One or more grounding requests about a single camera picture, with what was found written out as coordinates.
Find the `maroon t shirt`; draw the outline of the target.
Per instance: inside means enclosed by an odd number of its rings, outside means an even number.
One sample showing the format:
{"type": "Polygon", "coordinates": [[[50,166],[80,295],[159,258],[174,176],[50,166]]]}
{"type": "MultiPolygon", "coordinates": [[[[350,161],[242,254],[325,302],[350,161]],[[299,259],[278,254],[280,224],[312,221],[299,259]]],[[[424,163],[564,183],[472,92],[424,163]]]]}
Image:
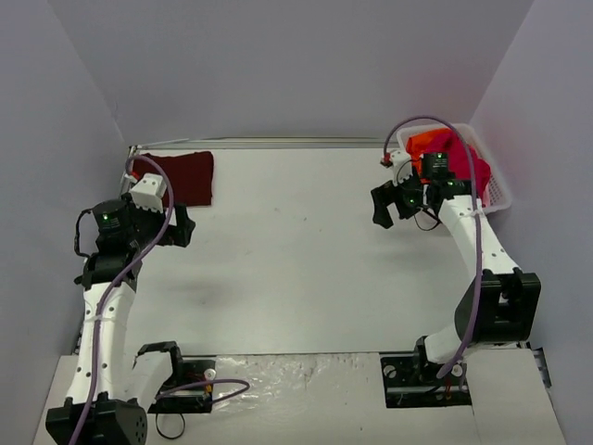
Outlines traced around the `maroon t shirt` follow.
{"type": "Polygon", "coordinates": [[[145,154],[168,175],[175,203],[187,207],[207,207],[212,204],[214,156],[209,151],[193,152],[181,156],[155,156],[145,154]]]}

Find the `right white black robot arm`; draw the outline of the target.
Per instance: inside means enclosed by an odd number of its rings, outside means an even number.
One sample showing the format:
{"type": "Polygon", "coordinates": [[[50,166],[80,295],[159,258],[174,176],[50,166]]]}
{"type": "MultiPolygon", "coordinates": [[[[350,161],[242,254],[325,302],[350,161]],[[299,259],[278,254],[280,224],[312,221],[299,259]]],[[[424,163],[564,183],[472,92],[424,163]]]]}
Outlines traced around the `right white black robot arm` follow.
{"type": "Polygon", "coordinates": [[[432,152],[383,163],[392,180],[371,191],[372,220],[388,229],[394,206],[401,220],[430,214],[452,236],[468,270],[470,284],[450,325],[420,341],[420,353],[410,361],[413,376],[431,383],[445,375],[470,351],[484,345],[526,341],[532,331],[541,282],[524,271],[499,242],[483,212],[473,178],[462,179],[448,166],[448,155],[432,152]]]}

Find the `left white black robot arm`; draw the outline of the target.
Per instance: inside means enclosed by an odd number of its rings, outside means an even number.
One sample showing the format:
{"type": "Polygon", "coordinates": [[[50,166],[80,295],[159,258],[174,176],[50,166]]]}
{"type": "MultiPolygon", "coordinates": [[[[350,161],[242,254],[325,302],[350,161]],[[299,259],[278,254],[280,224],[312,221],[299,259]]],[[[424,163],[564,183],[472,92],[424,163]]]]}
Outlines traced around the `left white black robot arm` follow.
{"type": "Polygon", "coordinates": [[[183,203],[146,210],[130,194],[89,212],[97,251],[75,280],[84,299],[77,366],[64,402],[47,411],[45,429],[56,444],[144,444],[158,391],[181,385],[187,366],[175,342],[160,342],[143,346],[126,376],[127,322],[144,257],[156,246],[187,247],[196,224],[183,203]]]}

